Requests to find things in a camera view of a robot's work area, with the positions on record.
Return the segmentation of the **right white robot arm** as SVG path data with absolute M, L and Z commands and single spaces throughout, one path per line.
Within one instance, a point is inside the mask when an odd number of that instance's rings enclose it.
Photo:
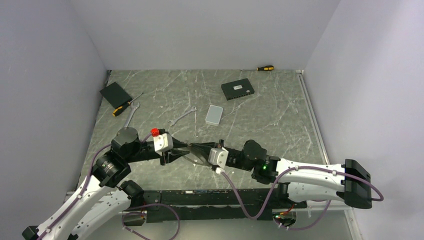
M 372 208 L 370 173 L 356 160 L 343 164 L 313 164 L 271 156 L 259 143 L 247 140 L 241 150 L 220 142 L 189 143 L 218 173 L 231 167 L 251 173 L 257 182 L 283 184 L 276 203 L 287 208 L 303 201 L 335 200 L 357 209 Z

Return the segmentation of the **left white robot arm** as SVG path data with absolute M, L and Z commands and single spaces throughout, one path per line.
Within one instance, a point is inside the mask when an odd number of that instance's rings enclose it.
M 187 155 L 187 143 L 165 129 L 153 128 L 143 139 L 133 127 L 121 128 L 107 152 L 95 156 L 78 189 L 46 221 L 28 226 L 25 240 L 83 240 L 118 212 L 137 210 L 146 202 L 144 190 L 124 178 L 131 163 L 159 159 L 161 165 Z

